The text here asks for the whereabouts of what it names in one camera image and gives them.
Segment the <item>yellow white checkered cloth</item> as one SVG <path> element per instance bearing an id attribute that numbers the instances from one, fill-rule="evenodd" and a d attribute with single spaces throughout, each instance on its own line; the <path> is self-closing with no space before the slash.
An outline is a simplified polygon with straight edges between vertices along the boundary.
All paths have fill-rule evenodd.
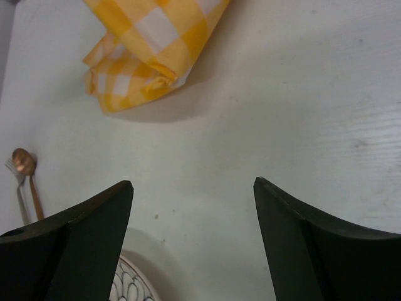
<path id="1" fill-rule="evenodd" d="M 114 113 L 181 87 L 228 1 L 86 1 L 106 29 L 86 55 L 86 93 Z"/>

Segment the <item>floral patterned ceramic bowl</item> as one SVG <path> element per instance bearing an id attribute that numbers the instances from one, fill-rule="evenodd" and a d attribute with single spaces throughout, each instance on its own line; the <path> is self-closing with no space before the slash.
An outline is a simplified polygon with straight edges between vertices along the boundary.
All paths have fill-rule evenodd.
<path id="1" fill-rule="evenodd" d="M 108 298 L 110 301 L 161 301 L 146 276 L 127 258 L 120 255 Z"/>

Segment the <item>copper spoon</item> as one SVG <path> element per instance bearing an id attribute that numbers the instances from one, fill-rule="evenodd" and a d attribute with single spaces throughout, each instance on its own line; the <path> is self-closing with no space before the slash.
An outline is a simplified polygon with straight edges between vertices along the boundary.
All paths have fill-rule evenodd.
<path id="1" fill-rule="evenodd" d="M 38 191 L 34 183 L 34 174 L 36 171 L 36 159 L 27 150 L 17 148 L 12 153 L 12 160 L 16 170 L 22 175 L 29 177 L 29 186 L 33 199 L 36 217 L 38 220 L 44 219 L 42 204 L 39 198 Z"/>

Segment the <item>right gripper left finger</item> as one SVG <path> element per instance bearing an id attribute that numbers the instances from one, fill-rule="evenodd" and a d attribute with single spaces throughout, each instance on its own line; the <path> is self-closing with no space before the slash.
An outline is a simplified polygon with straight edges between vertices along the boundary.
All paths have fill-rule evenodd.
<path id="1" fill-rule="evenodd" d="M 133 192 L 130 181 L 120 181 L 2 234 L 1 300 L 108 300 Z"/>

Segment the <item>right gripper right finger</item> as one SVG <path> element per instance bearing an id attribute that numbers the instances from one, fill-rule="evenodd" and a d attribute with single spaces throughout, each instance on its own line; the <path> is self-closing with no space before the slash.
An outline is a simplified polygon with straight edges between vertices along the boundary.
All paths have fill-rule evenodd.
<path id="1" fill-rule="evenodd" d="M 330 215 L 254 182 L 277 300 L 399 300 L 400 235 Z"/>

